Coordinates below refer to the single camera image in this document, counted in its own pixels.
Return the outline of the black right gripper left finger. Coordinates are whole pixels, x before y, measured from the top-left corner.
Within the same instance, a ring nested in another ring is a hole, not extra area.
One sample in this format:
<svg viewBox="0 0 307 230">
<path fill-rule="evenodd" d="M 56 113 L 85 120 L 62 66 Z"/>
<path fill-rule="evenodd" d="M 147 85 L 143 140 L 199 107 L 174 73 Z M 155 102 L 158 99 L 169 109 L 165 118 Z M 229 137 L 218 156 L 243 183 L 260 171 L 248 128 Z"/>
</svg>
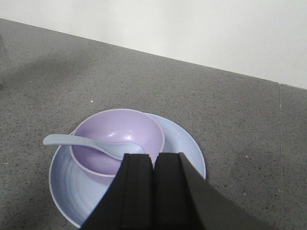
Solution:
<svg viewBox="0 0 307 230">
<path fill-rule="evenodd" d="M 125 154 L 110 187 L 82 230 L 151 230 L 153 165 L 148 154 Z"/>
</svg>

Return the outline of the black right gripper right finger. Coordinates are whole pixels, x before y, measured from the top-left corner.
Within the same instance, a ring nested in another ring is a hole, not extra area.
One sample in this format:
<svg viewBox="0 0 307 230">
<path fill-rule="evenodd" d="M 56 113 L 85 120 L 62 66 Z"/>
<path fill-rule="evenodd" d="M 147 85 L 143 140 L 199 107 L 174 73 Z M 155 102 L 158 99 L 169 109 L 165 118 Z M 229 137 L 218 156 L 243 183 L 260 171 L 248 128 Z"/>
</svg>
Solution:
<svg viewBox="0 0 307 230">
<path fill-rule="evenodd" d="M 272 230 L 222 196 L 184 153 L 160 153 L 154 167 L 157 230 Z"/>
</svg>

